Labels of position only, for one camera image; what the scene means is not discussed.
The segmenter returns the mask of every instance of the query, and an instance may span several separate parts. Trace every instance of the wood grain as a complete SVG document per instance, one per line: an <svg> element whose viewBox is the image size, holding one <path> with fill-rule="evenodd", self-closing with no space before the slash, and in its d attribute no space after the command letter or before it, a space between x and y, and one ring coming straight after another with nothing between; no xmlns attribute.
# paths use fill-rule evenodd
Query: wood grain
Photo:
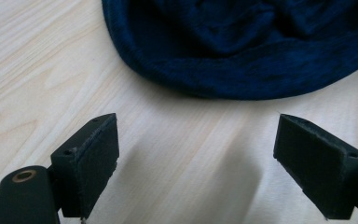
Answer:
<svg viewBox="0 0 358 224"><path fill-rule="evenodd" d="M0 180L117 113L121 156L89 223L324 223L272 158L280 113L358 148L358 71L273 101L194 98L134 74L101 2L0 1ZM62 223L78 223L63 218ZM351 221L357 223L358 211Z"/></svg>

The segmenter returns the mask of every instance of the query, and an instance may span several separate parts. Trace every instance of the folded cloth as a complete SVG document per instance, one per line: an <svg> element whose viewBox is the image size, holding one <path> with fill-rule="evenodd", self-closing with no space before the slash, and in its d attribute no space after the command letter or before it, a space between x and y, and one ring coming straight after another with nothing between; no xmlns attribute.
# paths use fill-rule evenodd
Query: folded cloth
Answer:
<svg viewBox="0 0 358 224"><path fill-rule="evenodd" d="M202 97L265 100L358 69L358 0L103 0L139 75Z"/></svg>

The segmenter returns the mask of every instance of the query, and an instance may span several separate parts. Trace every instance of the tabletop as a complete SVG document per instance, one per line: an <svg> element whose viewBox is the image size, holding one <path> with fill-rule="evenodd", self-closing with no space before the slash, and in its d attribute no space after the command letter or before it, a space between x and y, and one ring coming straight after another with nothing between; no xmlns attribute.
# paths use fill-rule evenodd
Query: tabletop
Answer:
<svg viewBox="0 0 358 224"><path fill-rule="evenodd" d="M272 157L278 120L308 119L358 148L358 71L297 97L197 98L121 61L100 0L0 0L0 180L50 166L60 144L109 113L120 158L88 223L327 223ZM358 223L358 210L328 223Z"/></svg>

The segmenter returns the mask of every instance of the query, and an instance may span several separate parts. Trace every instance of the dark blue fabric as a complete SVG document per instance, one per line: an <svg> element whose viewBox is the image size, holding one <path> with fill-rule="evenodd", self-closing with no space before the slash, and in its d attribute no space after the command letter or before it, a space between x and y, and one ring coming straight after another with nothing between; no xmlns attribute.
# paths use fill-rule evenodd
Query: dark blue fabric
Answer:
<svg viewBox="0 0 358 224"><path fill-rule="evenodd" d="M265 100L358 69L358 0L103 0L138 74L204 97Z"/></svg>

